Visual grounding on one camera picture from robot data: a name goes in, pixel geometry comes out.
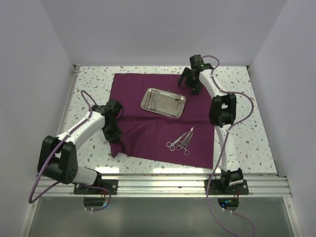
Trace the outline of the long steel scissors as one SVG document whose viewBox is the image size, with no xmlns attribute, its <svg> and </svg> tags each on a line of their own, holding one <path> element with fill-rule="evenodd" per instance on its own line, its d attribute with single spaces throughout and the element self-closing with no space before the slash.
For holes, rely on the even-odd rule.
<svg viewBox="0 0 316 237">
<path fill-rule="evenodd" d="M 173 142 L 166 142 L 166 146 L 171 150 L 171 151 L 175 151 L 176 150 L 176 146 L 177 146 L 177 142 L 182 141 L 184 139 L 184 137 L 187 135 L 187 133 L 183 133 L 180 137 L 178 137 L 175 141 Z"/>
</svg>

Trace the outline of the steel hemostat forceps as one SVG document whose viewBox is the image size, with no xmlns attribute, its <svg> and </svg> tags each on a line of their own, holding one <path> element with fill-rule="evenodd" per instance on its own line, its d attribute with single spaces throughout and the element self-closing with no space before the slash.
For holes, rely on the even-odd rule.
<svg viewBox="0 0 316 237">
<path fill-rule="evenodd" d="M 181 146 L 181 149 L 184 150 L 184 155 L 185 156 L 188 156 L 190 154 L 190 151 L 187 149 L 190 141 L 191 141 L 191 138 L 193 136 L 193 132 L 191 133 L 191 135 L 189 136 L 189 138 L 187 139 L 187 141 L 184 143 L 184 145 Z"/>
</svg>

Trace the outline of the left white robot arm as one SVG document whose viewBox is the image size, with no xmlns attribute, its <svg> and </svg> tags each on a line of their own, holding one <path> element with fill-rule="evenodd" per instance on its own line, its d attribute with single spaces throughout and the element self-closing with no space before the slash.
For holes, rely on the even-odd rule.
<svg viewBox="0 0 316 237">
<path fill-rule="evenodd" d="M 118 119 L 123 111 L 119 101 L 110 99 L 106 105 L 92 106 L 87 115 L 69 130 L 56 137 L 45 137 L 39 156 L 38 175 L 63 184 L 84 184 L 90 193 L 99 193 L 103 187 L 99 172 L 79 166 L 77 151 L 99 130 L 108 143 L 121 143 Z"/>
</svg>

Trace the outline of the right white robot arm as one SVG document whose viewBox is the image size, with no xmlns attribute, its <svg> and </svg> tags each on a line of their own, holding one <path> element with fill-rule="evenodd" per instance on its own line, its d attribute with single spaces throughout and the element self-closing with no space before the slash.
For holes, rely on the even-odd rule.
<svg viewBox="0 0 316 237">
<path fill-rule="evenodd" d="M 227 134 L 236 119 L 237 97 L 234 93 L 225 92 L 215 77 L 206 76 L 204 71 L 213 72 L 214 67 L 210 63 L 205 63 L 201 55 L 190 57 L 190 66 L 183 70 L 177 84 L 180 86 L 184 83 L 192 90 L 192 94 L 198 94 L 202 88 L 206 88 L 212 99 L 208 114 L 209 121 L 215 127 L 220 141 L 221 176 L 209 186 L 231 194 L 243 184 L 243 173 L 237 159 L 234 139 Z"/>
</svg>

